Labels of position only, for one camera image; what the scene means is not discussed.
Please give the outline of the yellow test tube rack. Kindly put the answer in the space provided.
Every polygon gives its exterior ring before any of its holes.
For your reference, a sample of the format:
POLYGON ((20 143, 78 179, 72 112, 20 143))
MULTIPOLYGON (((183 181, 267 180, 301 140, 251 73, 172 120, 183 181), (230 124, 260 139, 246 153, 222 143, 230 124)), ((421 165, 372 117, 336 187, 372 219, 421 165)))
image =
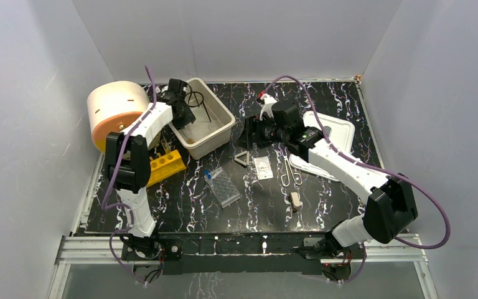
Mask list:
POLYGON ((151 176, 146 187, 151 187, 187 168, 179 151, 176 149, 164 156, 151 160, 150 166, 151 176))

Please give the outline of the clear acrylic tube rack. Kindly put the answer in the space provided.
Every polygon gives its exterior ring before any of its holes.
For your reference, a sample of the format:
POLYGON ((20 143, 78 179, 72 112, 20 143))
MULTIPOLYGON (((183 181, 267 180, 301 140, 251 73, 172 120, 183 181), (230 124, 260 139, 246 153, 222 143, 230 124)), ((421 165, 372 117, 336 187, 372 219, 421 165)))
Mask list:
POLYGON ((204 179, 209 186, 211 193, 214 195, 221 208, 224 209, 239 200, 241 194, 232 183, 230 176, 222 167, 216 168, 213 171, 215 172, 215 175, 212 179, 205 179, 205 175, 204 179))

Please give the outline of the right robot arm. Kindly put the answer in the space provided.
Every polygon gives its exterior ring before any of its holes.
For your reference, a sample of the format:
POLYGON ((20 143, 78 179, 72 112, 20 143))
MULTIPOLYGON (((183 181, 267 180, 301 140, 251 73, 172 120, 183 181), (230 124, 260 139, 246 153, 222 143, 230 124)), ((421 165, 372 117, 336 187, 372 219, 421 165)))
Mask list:
POLYGON ((286 100, 267 104, 245 119, 237 145, 252 149, 273 143, 333 175, 365 204, 362 215, 338 223, 326 234, 326 251, 343 257, 350 246, 368 240, 389 243, 418 216, 411 186, 392 175, 359 166, 355 158, 332 149, 323 131, 306 126, 299 107, 286 100))

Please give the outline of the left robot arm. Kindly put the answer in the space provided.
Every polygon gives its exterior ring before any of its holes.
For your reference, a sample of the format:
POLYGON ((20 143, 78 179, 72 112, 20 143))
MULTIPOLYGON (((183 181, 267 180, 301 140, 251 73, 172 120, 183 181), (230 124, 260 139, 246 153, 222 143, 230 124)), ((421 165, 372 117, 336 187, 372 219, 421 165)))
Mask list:
POLYGON ((165 126, 183 128, 195 121, 185 100, 189 88, 183 80, 170 79, 167 90, 153 91, 153 102, 127 128, 106 136, 104 170, 110 184, 105 197, 116 190, 119 205, 129 216, 128 233, 141 238, 136 249, 145 259, 154 259, 161 251, 160 241, 151 236, 156 221, 146 191, 152 175, 148 147, 165 126))

